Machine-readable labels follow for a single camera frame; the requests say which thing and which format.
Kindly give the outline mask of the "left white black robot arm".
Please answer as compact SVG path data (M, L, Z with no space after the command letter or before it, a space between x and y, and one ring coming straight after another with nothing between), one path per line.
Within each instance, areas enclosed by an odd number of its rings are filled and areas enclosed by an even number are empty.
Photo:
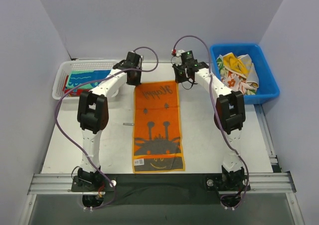
M124 84L138 86L141 83L143 56L130 51L126 59L115 64L106 79L96 87L80 94L77 121L82 130L82 156L77 172L78 183L99 188L105 178L101 169L99 150L102 131L109 121L108 99Z

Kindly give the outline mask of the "grey orange-edged towel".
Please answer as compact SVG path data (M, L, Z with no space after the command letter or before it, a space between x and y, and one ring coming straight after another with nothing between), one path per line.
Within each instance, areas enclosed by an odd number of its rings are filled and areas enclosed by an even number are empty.
M133 171L184 171L178 84L148 82L134 90Z

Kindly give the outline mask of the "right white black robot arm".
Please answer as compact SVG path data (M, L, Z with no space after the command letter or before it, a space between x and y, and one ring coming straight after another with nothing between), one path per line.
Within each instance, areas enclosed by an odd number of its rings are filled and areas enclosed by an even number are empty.
M221 174L212 179L220 191L242 189L245 186L245 165L241 158L241 132L246 120L243 95L224 85L212 73L205 62L193 57L191 50L172 51L175 61L172 67L177 83L191 82L202 86L213 102L214 122L224 137L226 148L221 166Z

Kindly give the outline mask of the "green teal towel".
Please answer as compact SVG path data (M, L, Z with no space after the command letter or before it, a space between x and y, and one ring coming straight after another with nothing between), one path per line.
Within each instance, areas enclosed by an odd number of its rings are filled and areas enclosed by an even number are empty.
M110 72L110 70L72 71L67 79L65 88L71 89L88 81L104 79Z

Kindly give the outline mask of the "red blue tiger towel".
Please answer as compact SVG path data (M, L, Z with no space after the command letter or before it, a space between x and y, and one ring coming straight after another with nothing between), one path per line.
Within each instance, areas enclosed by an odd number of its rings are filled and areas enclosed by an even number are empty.
M64 88L63 88L63 92L66 93L68 91L70 91L72 88L76 87L78 84L77 83L74 83L72 81L72 79L69 78L69 76L67 75L66 76L66 79L65 79L65 82L64 82ZM76 97L76 96L79 96L80 93L82 92L83 90L80 89L80 88L77 88L77 89L74 89L70 92L70 94L68 96L70 97Z

